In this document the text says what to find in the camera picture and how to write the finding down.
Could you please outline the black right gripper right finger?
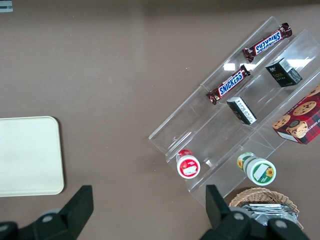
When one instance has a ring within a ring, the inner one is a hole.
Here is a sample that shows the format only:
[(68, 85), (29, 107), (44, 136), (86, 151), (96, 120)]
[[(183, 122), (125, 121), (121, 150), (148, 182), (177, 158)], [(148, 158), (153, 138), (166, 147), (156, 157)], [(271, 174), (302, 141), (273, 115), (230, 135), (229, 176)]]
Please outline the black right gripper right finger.
[(202, 240), (266, 240), (267, 228), (240, 211), (231, 211), (215, 185), (207, 185), (205, 208), (211, 229)]

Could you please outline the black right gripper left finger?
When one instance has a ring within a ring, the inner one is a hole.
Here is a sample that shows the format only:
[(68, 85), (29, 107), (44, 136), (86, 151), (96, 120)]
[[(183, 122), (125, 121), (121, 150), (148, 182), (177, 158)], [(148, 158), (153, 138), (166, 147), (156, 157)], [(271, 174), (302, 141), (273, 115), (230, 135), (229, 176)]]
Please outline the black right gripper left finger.
[(76, 240), (94, 211), (93, 187), (83, 185), (57, 212), (17, 231), (17, 240)]

